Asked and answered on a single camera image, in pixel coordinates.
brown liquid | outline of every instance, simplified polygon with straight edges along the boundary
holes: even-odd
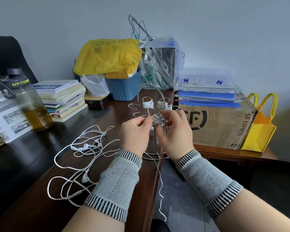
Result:
[[[53,120],[44,105],[31,111],[25,111],[24,114],[35,131],[43,131],[53,125]]]

bottle lid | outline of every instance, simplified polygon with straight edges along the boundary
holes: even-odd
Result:
[[[29,79],[23,74],[23,70],[19,68],[9,68],[8,76],[1,79],[0,82],[10,89],[17,89],[30,84]]]

sf logo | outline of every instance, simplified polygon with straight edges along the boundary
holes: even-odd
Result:
[[[186,113],[186,116],[187,116],[187,120],[190,124],[190,127],[193,123],[193,119],[194,120],[199,120],[201,118],[201,113],[198,112],[198,111],[192,111],[190,112],[190,116],[189,116],[189,113],[188,111],[184,111]],[[201,129],[204,127],[204,125],[206,124],[206,121],[207,121],[207,112],[206,111],[203,111],[201,110],[202,112],[202,121],[200,123],[200,125],[196,126],[196,127],[191,127],[192,130],[198,130],[198,129]]]

yellow bag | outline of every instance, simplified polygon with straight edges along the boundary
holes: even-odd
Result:
[[[258,95],[256,93],[251,93],[247,98],[250,99],[254,96],[254,106],[257,107],[258,104]],[[271,114],[269,117],[265,117],[261,109],[269,97],[273,96],[273,104],[271,108]],[[260,106],[258,107],[258,113],[251,125],[251,128],[246,136],[245,141],[241,147],[241,150],[250,150],[257,152],[264,152],[267,144],[270,142],[276,127],[271,123],[274,118],[275,111],[277,108],[278,96],[275,93],[268,94]]]
[[[142,57],[139,43],[132,38],[89,40],[81,48],[73,71],[79,76],[120,71],[133,74]]]

person's right hand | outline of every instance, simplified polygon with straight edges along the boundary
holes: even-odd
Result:
[[[172,125],[169,132],[165,132],[160,124],[156,125],[156,133],[163,151],[177,163],[180,158],[194,149],[192,143],[192,130],[188,124],[187,117],[182,110],[162,110],[160,114]]]

